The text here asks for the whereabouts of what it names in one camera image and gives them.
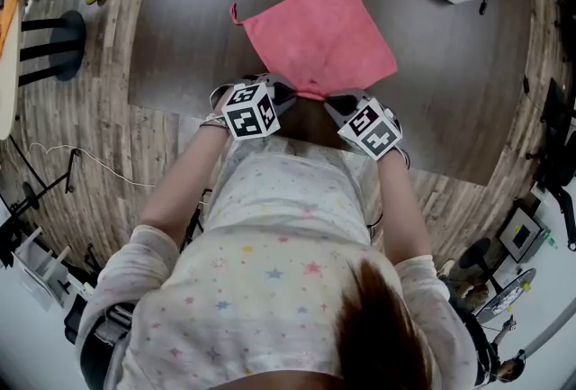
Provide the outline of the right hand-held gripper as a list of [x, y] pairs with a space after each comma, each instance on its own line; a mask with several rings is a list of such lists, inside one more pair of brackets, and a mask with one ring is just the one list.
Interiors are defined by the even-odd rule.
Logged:
[[337, 127], [338, 135], [371, 159], [379, 160], [402, 140], [402, 131], [391, 110], [364, 90], [337, 91], [323, 106]]

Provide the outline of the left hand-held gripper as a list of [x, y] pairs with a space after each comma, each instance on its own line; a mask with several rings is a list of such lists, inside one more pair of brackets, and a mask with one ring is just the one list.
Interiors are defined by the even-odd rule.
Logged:
[[296, 102], [295, 86], [275, 73], [246, 75], [245, 84], [250, 86], [235, 85], [221, 108], [234, 139], [257, 139], [278, 132], [278, 118]]

